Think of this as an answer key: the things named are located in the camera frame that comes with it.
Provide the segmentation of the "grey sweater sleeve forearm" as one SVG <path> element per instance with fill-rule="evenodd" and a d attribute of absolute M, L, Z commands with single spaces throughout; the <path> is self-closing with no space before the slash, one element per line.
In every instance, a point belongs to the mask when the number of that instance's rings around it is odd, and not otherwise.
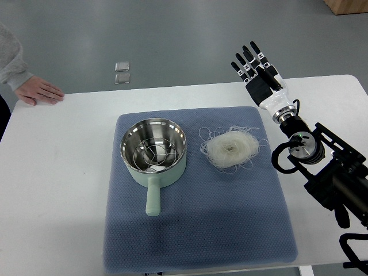
<path fill-rule="evenodd" d="M 1 23 L 1 83 L 15 91 L 33 74 L 23 60 L 23 47 L 16 36 Z"/>

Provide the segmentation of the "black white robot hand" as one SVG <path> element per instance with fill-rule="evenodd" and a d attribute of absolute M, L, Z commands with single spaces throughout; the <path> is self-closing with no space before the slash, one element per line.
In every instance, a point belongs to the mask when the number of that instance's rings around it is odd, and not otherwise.
<path fill-rule="evenodd" d="M 251 99 L 278 124 L 298 115 L 298 101 L 289 99 L 288 87 L 277 69 L 255 42 L 251 41 L 250 47 L 252 50 L 242 46 L 243 53 L 236 54 L 239 64 L 232 62 L 231 66 L 244 82 Z"/>

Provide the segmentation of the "person's bare hand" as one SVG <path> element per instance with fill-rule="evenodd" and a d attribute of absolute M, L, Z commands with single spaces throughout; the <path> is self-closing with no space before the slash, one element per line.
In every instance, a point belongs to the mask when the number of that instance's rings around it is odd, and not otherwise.
<path fill-rule="evenodd" d="M 28 79 L 14 92 L 18 99 L 32 106 L 38 102 L 55 105 L 64 100 L 64 93 L 60 88 L 37 76 Z"/>

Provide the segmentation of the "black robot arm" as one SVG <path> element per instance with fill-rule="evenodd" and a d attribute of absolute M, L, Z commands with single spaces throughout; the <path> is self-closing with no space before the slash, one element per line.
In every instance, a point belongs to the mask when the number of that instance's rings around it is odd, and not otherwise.
<path fill-rule="evenodd" d="M 305 190 L 334 213 L 341 228 L 350 227 L 351 215 L 367 227 L 365 157 L 321 123 L 310 129 L 298 112 L 298 100 L 274 108 L 273 120 L 287 141 L 273 151 L 272 165 L 283 174 L 301 173 Z"/>

